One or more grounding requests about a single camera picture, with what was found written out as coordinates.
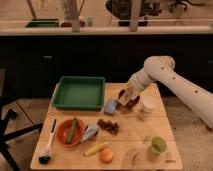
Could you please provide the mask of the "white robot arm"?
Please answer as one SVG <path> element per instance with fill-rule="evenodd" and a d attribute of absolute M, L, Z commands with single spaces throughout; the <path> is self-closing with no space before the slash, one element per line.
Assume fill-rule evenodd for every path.
<path fill-rule="evenodd" d="M 143 68 L 130 77 L 120 102 L 126 105 L 151 83 L 159 81 L 193 110 L 209 128 L 213 128 L 213 94 L 178 75 L 174 67 L 175 61 L 170 56 L 147 58 Z"/>

